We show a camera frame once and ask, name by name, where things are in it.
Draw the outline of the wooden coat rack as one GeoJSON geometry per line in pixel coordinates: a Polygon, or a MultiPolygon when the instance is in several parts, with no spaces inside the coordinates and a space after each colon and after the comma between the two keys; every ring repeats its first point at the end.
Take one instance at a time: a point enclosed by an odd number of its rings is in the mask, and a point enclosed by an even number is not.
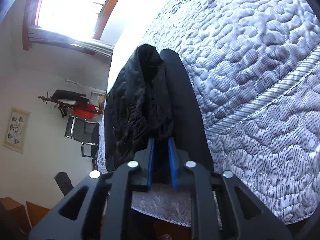
{"type": "MultiPolygon", "coordinates": [[[[63,118],[66,117],[68,114],[68,111],[69,110],[72,111],[72,107],[78,103],[78,101],[73,101],[73,100],[52,100],[48,93],[46,96],[39,95],[38,98],[42,100],[42,102],[44,103],[48,103],[48,102],[54,103],[55,104],[54,108],[57,108],[60,111],[61,116],[63,118]]],[[[99,115],[103,114],[102,110],[97,109],[97,111],[99,112],[99,115]]]]}

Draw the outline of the black hanging garment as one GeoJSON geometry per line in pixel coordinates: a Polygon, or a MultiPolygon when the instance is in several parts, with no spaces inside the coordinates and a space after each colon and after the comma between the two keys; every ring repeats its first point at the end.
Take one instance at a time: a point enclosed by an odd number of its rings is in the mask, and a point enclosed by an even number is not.
{"type": "Polygon", "coordinates": [[[89,102],[89,99],[86,97],[86,94],[60,89],[57,89],[50,98],[52,100],[73,100],[84,103],[89,102]]]}

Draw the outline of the black chrome chair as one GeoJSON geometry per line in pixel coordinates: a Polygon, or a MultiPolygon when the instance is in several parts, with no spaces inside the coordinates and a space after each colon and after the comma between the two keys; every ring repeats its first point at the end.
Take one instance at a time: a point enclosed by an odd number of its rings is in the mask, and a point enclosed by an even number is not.
{"type": "Polygon", "coordinates": [[[98,122],[80,119],[77,116],[69,115],[65,130],[65,137],[81,143],[81,156],[92,159],[97,158],[99,149],[99,129],[98,122]],[[84,146],[91,148],[90,155],[85,155],[84,146]]]}

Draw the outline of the red hanging bag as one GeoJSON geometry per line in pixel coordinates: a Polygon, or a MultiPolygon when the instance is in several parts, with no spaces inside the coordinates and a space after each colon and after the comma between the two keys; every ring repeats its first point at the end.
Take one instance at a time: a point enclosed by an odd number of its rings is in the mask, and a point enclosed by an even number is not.
{"type": "Polygon", "coordinates": [[[95,105],[78,102],[75,106],[72,107],[72,111],[76,116],[85,118],[85,119],[92,119],[95,116],[99,115],[95,105]]]}

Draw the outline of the black padded pants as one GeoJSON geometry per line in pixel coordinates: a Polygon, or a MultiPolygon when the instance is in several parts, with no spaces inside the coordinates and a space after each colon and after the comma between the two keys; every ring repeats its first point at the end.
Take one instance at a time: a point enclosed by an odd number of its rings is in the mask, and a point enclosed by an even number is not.
{"type": "Polygon", "coordinates": [[[108,93],[104,125],[108,171],[131,161],[151,138],[173,138],[191,160],[213,170],[198,101],[179,55],[170,49],[136,48],[108,93]]]}

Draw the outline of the wooden window frame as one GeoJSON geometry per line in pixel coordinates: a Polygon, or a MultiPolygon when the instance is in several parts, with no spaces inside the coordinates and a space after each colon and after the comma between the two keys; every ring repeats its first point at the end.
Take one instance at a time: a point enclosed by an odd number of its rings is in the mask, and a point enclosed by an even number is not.
{"type": "Polygon", "coordinates": [[[27,0],[22,48],[32,42],[66,47],[58,36],[99,40],[119,0],[27,0]]]}

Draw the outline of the grey quilted mattress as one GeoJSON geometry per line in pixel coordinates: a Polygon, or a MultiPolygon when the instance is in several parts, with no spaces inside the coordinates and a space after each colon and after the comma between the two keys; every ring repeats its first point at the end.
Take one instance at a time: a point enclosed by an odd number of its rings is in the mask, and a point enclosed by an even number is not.
{"type": "Polygon", "coordinates": [[[178,53],[215,172],[285,224],[319,204],[319,0],[119,0],[108,88],[147,43],[178,53]]]}

